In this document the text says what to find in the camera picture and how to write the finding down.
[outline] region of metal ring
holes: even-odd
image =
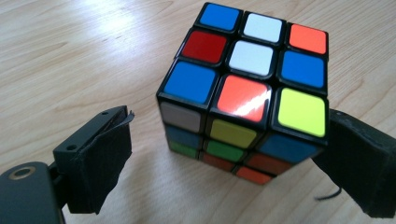
[[[12,180],[24,179],[25,177],[32,175],[35,172],[34,166],[25,166],[14,172],[12,172],[8,178]]]

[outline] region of wooden surface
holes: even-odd
[[[396,137],[396,2],[215,1],[330,34],[329,100]],[[0,174],[51,163],[97,113],[128,105],[133,156],[101,213],[68,223],[395,223],[371,219],[312,161],[257,186],[171,153],[155,91],[203,1],[0,2]]]

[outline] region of round hole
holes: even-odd
[[[26,167],[22,167],[21,169],[18,169],[16,171],[12,172],[8,176],[8,178],[10,178],[12,180],[24,179],[25,177],[31,175],[34,172],[35,172],[34,166],[26,166]]]
[[[71,150],[74,150],[74,149],[76,149],[76,148],[77,148],[76,145],[71,145],[71,146],[68,146],[66,149],[69,150],[69,151],[71,151]]]

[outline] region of rubik's cube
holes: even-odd
[[[157,91],[172,151],[265,184],[327,146],[326,32],[205,3]]]

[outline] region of colored tile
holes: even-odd
[[[186,147],[202,148],[203,140],[198,134],[190,133],[169,125],[165,126],[165,132],[170,141],[180,143]]]
[[[176,63],[164,87],[164,92],[197,104],[208,100],[216,72],[194,63]]]
[[[276,43],[279,41],[281,30],[281,20],[250,13],[247,16],[244,35]]]
[[[231,172],[231,170],[235,167],[235,165],[230,161],[226,161],[218,157],[211,156],[204,152],[200,157],[201,157],[200,160],[203,161],[204,163],[217,167],[227,172]]]
[[[249,147],[256,136],[251,129],[221,119],[213,120],[210,131],[210,137],[241,148]]]
[[[273,175],[280,175],[291,168],[291,164],[275,158],[255,153],[247,161],[247,165]]]
[[[186,146],[184,146],[182,144],[179,144],[179,143],[176,143],[176,142],[173,142],[173,141],[169,141],[168,143],[169,143],[169,148],[172,151],[175,151],[177,153],[183,154],[185,156],[188,156],[188,157],[191,157],[191,158],[194,158],[194,159],[197,158],[197,153],[198,153],[197,149],[194,149],[192,147],[186,147]]]
[[[175,125],[190,132],[198,133],[201,129],[201,114],[185,107],[160,103],[163,122]]]
[[[273,55],[270,47],[238,40],[228,65],[231,69],[266,77],[270,75]]]
[[[208,154],[216,157],[223,158],[227,161],[237,162],[244,156],[244,151],[240,148],[232,147],[218,141],[209,141],[205,150]]]
[[[318,152],[311,144],[276,133],[269,135],[258,151],[291,163],[301,162]]]
[[[218,101],[218,109],[231,115],[259,122],[271,90],[260,82],[237,76],[227,76]]]
[[[325,110],[321,98],[285,88],[281,92],[277,119],[284,127],[323,137],[326,134]]]
[[[216,4],[207,4],[199,22],[203,25],[231,31],[239,16],[239,10]]]
[[[192,31],[181,54],[208,63],[219,63],[226,43],[227,38],[222,35]]]
[[[284,53],[281,77],[314,88],[325,85],[325,66],[320,58],[287,50]]]
[[[245,166],[239,168],[236,175],[260,185],[263,185],[272,179],[269,175],[262,174]]]
[[[319,54],[327,52],[326,33],[310,27],[293,24],[290,30],[290,44],[295,48]]]

